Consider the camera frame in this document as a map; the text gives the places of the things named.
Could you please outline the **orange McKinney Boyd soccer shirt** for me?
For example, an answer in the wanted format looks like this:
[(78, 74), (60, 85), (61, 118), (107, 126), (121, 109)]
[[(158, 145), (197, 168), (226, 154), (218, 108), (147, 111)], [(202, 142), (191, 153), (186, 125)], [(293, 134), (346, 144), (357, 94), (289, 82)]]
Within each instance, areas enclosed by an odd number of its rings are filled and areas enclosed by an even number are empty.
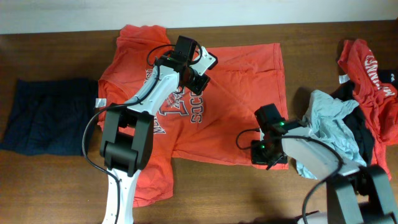
[[(149, 61), (169, 48), (164, 27), (122, 28), (113, 62), (98, 82), (98, 96), (107, 104), (132, 98), (150, 75)], [(251, 155), (238, 144), (259, 138), (254, 132), (255, 111), (273, 104), (287, 116), (280, 44), (218, 47), (210, 52), (218, 64), (208, 72), (210, 81), (203, 93), (171, 94), (155, 116), (152, 155), (137, 181), (135, 207), (173, 195), (172, 158), (248, 166)]]

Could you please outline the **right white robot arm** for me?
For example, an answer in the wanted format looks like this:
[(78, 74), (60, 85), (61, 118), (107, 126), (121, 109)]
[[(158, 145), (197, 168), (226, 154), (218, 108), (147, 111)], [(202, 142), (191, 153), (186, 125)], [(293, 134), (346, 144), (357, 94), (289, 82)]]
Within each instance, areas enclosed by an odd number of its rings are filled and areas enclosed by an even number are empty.
[[(305, 196), (301, 215), (276, 223), (397, 223), (397, 203), (383, 168), (344, 158), (311, 137), (301, 120), (281, 117), (274, 104), (260, 107), (254, 115), (261, 138), (249, 147), (252, 162), (270, 169), (291, 157), (318, 179)], [(307, 212), (310, 197), (321, 185), (326, 186), (326, 211)]]

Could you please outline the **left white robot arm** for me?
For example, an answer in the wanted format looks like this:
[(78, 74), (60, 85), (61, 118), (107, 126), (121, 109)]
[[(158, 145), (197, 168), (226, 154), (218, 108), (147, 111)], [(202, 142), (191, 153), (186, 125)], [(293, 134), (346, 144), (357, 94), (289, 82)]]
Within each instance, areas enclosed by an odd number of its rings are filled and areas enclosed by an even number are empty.
[(197, 41), (180, 36), (171, 50), (154, 59), (151, 75), (132, 98), (107, 107), (99, 150), (108, 175), (103, 223), (133, 223), (137, 180), (152, 154), (158, 110), (178, 90), (201, 94), (210, 81), (206, 71), (217, 63)]

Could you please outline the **light grey-blue shirt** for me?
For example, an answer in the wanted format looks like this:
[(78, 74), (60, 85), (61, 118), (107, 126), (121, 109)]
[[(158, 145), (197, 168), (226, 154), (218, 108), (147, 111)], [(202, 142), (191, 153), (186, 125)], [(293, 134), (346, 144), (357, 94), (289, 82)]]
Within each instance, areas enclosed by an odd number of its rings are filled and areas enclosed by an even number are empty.
[(359, 153), (354, 134), (343, 121), (358, 106), (359, 103), (355, 100), (342, 101), (315, 90), (310, 94), (308, 109), (302, 121), (311, 129), (311, 138), (323, 141), (341, 157), (365, 166), (366, 162)]

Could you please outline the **black garment in pile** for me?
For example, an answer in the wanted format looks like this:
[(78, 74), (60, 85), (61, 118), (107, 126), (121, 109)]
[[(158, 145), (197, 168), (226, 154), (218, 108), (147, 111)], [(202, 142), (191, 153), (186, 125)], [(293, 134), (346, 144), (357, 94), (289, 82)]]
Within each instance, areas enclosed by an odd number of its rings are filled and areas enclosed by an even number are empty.
[(343, 121), (367, 165), (387, 169), (386, 146), (397, 144), (397, 70), (379, 70), (385, 96), (368, 96)]

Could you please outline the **red McKinney shirt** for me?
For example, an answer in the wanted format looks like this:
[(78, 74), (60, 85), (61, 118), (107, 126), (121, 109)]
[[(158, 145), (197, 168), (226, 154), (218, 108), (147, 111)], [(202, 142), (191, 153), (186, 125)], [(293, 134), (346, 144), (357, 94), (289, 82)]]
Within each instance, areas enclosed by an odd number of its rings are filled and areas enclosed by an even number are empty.
[(353, 98), (359, 103), (365, 125), (375, 139), (372, 164), (392, 174), (386, 161), (386, 147), (397, 144), (397, 89), (382, 82), (379, 63), (363, 39), (344, 40), (338, 65), (353, 82)]

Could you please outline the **folded navy blue garment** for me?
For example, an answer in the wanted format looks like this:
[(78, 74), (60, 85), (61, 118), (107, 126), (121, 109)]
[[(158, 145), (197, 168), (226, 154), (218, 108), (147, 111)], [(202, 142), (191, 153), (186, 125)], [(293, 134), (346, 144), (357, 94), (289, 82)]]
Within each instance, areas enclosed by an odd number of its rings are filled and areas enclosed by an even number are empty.
[(98, 82), (87, 78), (18, 80), (1, 149), (28, 156), (81, 156), (97, 97)]

